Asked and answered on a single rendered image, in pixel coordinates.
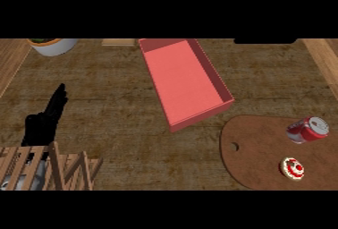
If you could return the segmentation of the red soda can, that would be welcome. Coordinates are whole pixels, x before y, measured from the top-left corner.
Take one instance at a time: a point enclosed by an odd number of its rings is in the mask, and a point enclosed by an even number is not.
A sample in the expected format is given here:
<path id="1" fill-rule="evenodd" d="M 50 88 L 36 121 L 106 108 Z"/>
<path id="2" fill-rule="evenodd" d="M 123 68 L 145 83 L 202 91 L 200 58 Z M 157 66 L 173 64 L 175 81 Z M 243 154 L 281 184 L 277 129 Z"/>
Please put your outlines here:
<path id="1" fill-rule="evenodd" d="M 295 144 L 326 138 L 328 125 L 317 116 L 308 116 L 286 127 L 286 136 Z"/>

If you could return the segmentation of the red and white cupcake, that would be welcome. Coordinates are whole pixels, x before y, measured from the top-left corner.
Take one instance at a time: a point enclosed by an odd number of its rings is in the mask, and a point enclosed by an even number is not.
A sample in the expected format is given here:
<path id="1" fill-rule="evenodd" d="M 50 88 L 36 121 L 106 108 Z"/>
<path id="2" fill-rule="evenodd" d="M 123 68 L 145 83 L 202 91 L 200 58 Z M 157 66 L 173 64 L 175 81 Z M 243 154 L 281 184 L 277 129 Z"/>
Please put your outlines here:
<path id="1" fill-rule="evenodd" d="M 280 161 L 281 175 L 295 182 L 299 182 L 305 175 L 305 169 L 293 157 L 284 157 Z"/>

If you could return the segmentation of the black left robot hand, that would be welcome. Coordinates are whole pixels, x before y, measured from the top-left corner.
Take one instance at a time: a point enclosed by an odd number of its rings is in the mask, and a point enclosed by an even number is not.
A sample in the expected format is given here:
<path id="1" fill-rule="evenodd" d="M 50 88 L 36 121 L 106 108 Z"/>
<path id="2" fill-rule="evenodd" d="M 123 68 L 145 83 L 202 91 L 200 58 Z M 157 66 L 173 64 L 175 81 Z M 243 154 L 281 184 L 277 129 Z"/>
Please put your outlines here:
<path id="1" fill-rule="evenodd" d="M 24 134 L 20 142 L 21 147 L 47 146 L 55 137 L 55 127 L 67 103 L 64 84 L 60 83 L 47 107 L 38 114 L 29 114 L 24 118 Z"/>

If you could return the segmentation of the white plant pot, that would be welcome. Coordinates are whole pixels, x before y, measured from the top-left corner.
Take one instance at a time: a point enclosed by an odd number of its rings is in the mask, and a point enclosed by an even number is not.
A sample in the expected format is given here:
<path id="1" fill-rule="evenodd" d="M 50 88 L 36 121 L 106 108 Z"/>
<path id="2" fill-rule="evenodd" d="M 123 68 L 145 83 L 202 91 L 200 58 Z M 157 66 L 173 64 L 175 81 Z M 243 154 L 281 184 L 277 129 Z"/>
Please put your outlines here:
<path id="1" fill-rule="evenodd" d="M 35 43 L 26 39 L 30 47 L 44 56 L 55 56 L 64 54 L 75 46 L 78 40 L 75 38 L 54 38 L 44 43 Z"/>

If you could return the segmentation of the wooden slatted crate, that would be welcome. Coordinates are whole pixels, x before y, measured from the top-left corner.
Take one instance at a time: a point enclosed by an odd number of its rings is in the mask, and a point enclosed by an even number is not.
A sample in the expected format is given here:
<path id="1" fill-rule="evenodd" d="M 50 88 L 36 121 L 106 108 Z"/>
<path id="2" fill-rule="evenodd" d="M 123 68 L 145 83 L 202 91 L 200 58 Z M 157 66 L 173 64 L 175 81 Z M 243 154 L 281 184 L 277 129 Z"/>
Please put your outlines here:
<path id="1" fill-rule="evenodd" d="M 61 155 L 57 143 L 0 148 L 1 191 L 91 191 L 103 159 L 85 152 Z"/>

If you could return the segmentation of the black appliance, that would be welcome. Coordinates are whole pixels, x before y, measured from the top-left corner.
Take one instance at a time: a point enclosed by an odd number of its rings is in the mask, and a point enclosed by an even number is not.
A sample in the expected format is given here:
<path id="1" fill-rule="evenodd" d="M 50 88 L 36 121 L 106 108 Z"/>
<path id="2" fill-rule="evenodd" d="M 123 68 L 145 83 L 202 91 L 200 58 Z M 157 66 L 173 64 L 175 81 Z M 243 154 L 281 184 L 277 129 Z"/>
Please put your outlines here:
<path id="1" fill-rule="evenodd" d="M 295 41 L 296 38 L 235 38 L 233 43 L 246 45 L 278 45 L 292 44 Z"/>

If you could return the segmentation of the pale wooden block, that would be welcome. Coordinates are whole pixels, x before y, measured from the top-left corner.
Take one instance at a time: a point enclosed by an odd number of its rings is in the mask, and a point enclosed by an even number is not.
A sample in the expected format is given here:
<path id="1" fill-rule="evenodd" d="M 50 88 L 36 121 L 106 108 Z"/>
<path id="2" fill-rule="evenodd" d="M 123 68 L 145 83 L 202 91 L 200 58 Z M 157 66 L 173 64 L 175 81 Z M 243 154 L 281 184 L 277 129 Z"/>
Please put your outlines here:
<path id="1" fill-rule="evenodd" d="M 101 46 L 134 46 L 134 38 L 103 38 Z"/>

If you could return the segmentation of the brown wooden cutting board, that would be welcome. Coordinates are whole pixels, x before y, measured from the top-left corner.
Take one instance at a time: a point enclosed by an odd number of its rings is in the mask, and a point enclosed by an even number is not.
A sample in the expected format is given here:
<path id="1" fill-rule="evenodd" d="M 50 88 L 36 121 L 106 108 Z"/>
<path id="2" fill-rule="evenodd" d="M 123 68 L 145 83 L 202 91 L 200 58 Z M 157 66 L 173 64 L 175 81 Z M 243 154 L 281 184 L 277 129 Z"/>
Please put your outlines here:
<path id="1" fill-rule="evenodd" d="M 303 144 L 286 137 L 297 118 L 237 115 L 219 135 L 221 158 L 233 179 L 253 190 L 338 190 L 338 131 Z M 305 168 L 299 182 L 281 175 L 280 161 L 293 157 Z"/>

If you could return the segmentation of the red cardboard box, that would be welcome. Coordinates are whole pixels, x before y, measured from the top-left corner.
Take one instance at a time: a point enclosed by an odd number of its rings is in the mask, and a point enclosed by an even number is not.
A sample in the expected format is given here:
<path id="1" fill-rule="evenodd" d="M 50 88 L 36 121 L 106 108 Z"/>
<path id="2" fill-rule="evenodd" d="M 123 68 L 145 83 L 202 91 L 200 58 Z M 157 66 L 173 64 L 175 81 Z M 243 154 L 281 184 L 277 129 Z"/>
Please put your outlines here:
<path id="1" fill-rule="evenodd" d="M 234 98 L 194 38 L 141 38 L 138 44 L 168 130 L 175 132 L 225 111 Z"/>

